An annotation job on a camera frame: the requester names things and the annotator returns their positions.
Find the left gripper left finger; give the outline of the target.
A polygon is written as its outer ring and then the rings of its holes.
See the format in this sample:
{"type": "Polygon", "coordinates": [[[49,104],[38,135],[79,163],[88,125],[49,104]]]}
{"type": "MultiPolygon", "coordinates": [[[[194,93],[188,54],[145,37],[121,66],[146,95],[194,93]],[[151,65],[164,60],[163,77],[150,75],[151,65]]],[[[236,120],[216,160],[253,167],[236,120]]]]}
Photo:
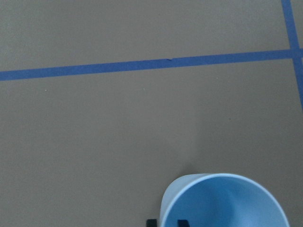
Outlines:
{"type": "Polygon", "coordinates": [[[157,219],[146,220],[146,227],[157,227],[157,219]]]}

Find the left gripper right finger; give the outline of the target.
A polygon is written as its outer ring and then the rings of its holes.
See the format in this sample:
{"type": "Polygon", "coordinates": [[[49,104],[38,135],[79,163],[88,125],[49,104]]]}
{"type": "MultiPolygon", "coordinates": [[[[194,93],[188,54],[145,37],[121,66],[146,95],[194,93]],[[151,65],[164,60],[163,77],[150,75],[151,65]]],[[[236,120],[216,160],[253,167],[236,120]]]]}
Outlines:
{"type": "Polygon", "coordinates": [[[178,227],[189,227],[189,222],[188,222],[188,220],[179,219],[179,220],[178,220],[178,227]]]}

